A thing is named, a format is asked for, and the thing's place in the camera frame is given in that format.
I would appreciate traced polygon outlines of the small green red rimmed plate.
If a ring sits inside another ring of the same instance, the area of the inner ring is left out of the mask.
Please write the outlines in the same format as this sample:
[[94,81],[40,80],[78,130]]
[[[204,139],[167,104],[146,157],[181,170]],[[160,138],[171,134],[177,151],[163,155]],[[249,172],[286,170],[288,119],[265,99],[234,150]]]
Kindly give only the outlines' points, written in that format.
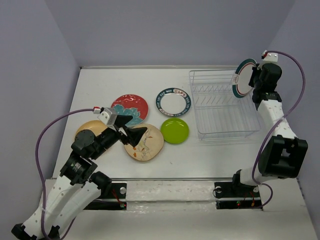
[[231,79],[232,92],[236,98],[244,98],[252,91],[253,88],[249,86],[249,82],[256,65],[256,60],[247,58],[236,68]]

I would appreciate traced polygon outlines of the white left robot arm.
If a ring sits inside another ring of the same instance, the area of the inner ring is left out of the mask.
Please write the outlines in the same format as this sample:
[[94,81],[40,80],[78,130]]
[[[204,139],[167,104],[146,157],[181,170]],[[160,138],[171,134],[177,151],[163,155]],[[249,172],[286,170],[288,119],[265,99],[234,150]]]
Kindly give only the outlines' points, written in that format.
[[147,127],[126,127],[132,116],[106,111],[99,115],[107,128],[99,135],[91,130],[79,131],[71,145],[71,153],[60,170],[52,189],[43,191],[42,203],[25,222],[16,224],[11,232],[19,240],[62,240],[77,215],[98,197],[110,194],[112,180],[94,162],[117,141],[137,146]]

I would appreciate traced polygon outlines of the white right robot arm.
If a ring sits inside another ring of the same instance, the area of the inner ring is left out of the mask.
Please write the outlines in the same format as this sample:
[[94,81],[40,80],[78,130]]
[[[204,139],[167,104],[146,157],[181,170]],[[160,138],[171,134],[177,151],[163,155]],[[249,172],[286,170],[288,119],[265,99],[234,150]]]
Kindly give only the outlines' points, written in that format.
[[275,63],[257,64],[252,68],[248,85],[253,88],[252,101],[269,128],[252,168],[240,169],[232,177],[230,190],[242,196],[249,187],[273,179],[294,179],[305,159],[308,143],[291,129],[276,91],[282,69]]

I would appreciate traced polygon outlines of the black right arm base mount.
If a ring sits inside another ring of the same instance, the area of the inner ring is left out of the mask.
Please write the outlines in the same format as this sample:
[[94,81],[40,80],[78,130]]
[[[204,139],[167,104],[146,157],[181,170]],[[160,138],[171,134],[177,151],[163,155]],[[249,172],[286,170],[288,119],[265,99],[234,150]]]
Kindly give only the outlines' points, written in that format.
[[217,181],[212,194],[218,210],[263,208],[257,186],[234,186],[230,181]]

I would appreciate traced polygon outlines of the red plate with teal flower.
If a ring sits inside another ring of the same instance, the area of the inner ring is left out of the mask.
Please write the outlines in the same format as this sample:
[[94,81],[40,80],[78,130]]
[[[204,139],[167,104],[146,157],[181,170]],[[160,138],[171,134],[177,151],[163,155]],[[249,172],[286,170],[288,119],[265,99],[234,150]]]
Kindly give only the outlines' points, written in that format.
[[111,107],[119,115],[132,116],[132,120],[126,124],[127,127],[134,127],[143,123],[149,112],[146,100],[135,94],[125,94],[118,97],[113,101]]

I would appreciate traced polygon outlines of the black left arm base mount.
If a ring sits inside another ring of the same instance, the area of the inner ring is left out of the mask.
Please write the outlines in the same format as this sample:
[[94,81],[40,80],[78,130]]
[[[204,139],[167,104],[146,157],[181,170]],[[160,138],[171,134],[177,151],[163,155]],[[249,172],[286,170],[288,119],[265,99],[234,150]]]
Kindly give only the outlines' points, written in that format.
[[84,210],[88,211],[125,211],[127,209],[127,182],[113,181],[110,190],[89,203]]

